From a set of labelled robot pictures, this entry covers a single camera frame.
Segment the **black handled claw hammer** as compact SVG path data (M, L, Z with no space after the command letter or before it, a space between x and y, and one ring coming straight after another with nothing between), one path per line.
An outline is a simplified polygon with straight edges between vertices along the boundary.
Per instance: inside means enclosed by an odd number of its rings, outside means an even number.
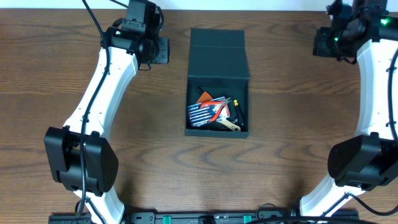
M197 93L198 93L199 95L202 95L202 94L204 94L204 92L205 92L201 87L197 87L197 88L196 88L196 91L197 91Z

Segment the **dark green box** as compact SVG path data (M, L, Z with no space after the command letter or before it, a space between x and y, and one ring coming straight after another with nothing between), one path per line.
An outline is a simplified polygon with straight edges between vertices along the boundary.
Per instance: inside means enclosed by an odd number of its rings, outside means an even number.
M188 60L186 106L195 104L201 87L214 99L231 98L234 91L243 111L245 125L240 132L194 128L185 110L185 135L246 139L249 136L249 67L243 30L192 28ZM229 103L230 121L236 118L234 102Z

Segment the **orange blade wooden scraper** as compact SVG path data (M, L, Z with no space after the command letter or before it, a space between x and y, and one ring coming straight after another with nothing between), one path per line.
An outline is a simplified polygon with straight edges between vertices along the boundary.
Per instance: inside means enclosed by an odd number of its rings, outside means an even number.
M207 92L205 91L204 94L200 95L199 99L197 100L197 103L202 103L204 101L210 101L213 100L214 98ZM194 128L210 128L210 129L214 129L214 130L228 130L228 131L233 131L233 132L240 132L241 131L241 127L239 126L236 118L234 118L232 121L230 121L231 115L228 119L224 120L224 121L219 121L219 122L214 122L214 123L210 123L210 124L206 124L204 126L200 126L200 127L194 127Z

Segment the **blue screwdriver set case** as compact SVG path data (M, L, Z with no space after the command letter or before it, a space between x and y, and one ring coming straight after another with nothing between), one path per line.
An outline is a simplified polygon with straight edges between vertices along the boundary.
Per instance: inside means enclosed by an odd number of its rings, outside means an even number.
M211 110L200 109L200 105L202 103L197 103L187 107L188 119L192 127L200 127L209 124L206 122L206 118L208 117L208 115L210 115Z

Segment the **orange handled pliers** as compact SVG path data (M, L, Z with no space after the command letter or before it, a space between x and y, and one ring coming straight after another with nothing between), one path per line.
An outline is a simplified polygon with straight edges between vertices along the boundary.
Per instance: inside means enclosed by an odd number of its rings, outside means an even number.
M211 110L208 115L207 123L212 123L217 120L222 120L230 117L230 111L228 104L231 102L231 98L218 98L210 101L203 102L200 105L200 109Z

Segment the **black yellow screwdriver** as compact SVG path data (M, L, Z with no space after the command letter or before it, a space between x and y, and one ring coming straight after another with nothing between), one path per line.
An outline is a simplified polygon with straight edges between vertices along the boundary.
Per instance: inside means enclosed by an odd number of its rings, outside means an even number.
M231 92L232 92L232 95L233 95L234 108L235 108L235 112L236 112L236 120L237 120L239 126L241 128L243 128L244 125L245 125L243 111L241 109L241 106L240 106L238 100L235 97L234 91L231 91Z

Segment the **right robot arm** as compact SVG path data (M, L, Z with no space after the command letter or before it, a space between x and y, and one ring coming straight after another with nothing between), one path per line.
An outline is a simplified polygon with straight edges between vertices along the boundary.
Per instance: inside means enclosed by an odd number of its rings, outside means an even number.
M360 71L360 109L354 137L334 145L323 180L299 202L302 223L347 222L349 200L397 177L397 18L385 1L335 1L330 27L317 30L313 54Z

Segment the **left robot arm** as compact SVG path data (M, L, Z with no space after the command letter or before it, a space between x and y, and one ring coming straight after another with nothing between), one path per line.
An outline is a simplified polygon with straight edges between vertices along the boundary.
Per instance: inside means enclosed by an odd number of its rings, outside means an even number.
M109 137L113 119L141 65L169 62L169 40L159 35L164 15L150 1L130 0L125 17L100 30L99 59L81 101L61 128L48 128L44 145L54 181L79 197L62 223L130 223L114 187L119 161Z

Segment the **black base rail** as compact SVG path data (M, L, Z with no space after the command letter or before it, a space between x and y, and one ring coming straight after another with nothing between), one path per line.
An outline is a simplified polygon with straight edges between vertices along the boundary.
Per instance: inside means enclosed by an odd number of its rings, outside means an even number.
M279 218L283 214L277 210L261 210L258 213L153 213L138 212L123 216L121 223L130 224L223 224L249 223L264 218ZM98 223L89 213L82 217L75 215L51 215L49 224Z

